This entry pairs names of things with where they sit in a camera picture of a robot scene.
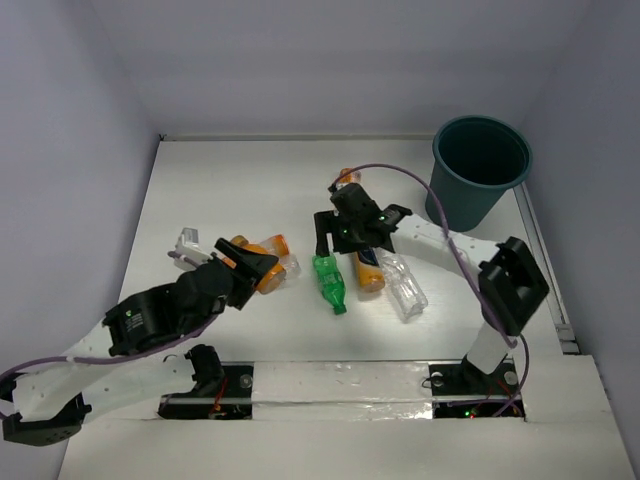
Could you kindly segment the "tall orange blue-label bottle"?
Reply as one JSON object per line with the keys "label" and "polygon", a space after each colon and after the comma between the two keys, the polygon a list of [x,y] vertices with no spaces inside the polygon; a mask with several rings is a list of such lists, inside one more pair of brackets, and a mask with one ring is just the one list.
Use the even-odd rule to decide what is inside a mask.
{"label": "tall orange blue-label bottle", "polygon": [[365,293],[376,293],[385,287],[385,278],[375,252],[365,249],[353,255],[359,288]]}

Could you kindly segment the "green crushed plastic bottle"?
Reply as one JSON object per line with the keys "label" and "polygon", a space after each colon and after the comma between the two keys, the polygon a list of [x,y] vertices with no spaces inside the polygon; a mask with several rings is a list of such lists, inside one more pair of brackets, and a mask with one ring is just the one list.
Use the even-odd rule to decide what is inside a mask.
{"label": "green crushed plastic bottle", "polygon": [[315,255],[312,257],[312,267],[316,274],[319,291],[331,306],[333,313],[335,315],[346,313],[346,287],[336,257],[333,254],[326,257]]}

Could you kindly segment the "crushed clear plastic bottle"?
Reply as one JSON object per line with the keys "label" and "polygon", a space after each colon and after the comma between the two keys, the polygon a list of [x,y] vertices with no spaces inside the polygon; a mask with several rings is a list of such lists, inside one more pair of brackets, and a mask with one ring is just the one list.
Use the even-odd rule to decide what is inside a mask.
{"label": "crushed clear plastic bottle", "polygon": [[396,300],[404,320],[423,313],[428,306],[426,294],[404,258],[384,251],[379,259],[386,286]]}

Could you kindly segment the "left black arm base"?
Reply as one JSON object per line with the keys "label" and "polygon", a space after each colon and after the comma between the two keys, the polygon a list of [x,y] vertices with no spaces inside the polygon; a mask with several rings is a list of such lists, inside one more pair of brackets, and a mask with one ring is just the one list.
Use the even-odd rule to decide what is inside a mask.
{"label": "left black arm base", "polygon": [[157,414],[165,420],[250,420],[253,417],[253,363],[222,363],[215,348],[196,345],[186,353],[194,368],[193,388],[161,397]]}

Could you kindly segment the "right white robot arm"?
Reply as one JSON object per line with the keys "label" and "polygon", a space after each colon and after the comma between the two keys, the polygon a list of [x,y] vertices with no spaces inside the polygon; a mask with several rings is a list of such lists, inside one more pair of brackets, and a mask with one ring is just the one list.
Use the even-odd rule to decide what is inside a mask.
{"label": "right white robot arm", "polygon": [[460,275],[479,296],[484,324],[464,357],[462,384],[482,392],[549,293],[549,285],[527,244],[516,237],[496,243],[447,232],[391,204],[380,208],[359,184],[334,191],[331,210],[313,215],[315,253],[350,254],[381,248],[408,255]]}

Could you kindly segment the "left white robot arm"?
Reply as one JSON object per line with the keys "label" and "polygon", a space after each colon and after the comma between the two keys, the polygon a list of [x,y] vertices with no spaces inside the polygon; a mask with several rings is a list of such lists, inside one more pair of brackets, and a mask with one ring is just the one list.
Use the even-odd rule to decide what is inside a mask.
{"label": "left white robot arm", "polygon": [[214,347],[183,343],[228,308],[242,309],[279,260],[220,238],[218,254],[175,281],[133,294],[64,354],[24,362],[1,375],[7,442],[63,442],[113,410],[148,398],[211,397],[226,385]]}

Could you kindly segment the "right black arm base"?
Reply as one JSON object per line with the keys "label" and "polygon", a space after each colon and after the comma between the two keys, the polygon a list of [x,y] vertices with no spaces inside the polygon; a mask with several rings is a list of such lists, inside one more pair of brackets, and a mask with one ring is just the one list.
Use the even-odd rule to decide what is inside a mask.
{"label": "right black arm base", "polygon": [[526,417],[520,378],[508,357],[491,374],[466,359],[431,363],[420,386],[432,395],[435,419]]}

